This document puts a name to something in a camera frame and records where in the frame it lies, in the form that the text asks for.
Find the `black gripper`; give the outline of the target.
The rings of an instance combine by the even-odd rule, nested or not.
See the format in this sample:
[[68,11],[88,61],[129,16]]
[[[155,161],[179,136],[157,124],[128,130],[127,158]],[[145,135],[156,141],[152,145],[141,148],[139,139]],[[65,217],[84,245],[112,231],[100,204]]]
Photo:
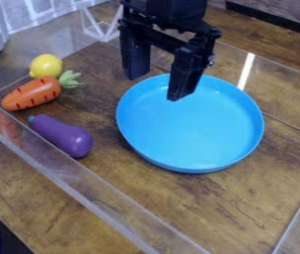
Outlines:
[[[208,0],[120,0],[119,45],[129,80],[149,71],[149,46],[179,47],[171,64],[167,99],[194,93],[204,69],[214,64],[214,44],[222,32],[204,21]],[[163,34],[192,33],[184,44]]]

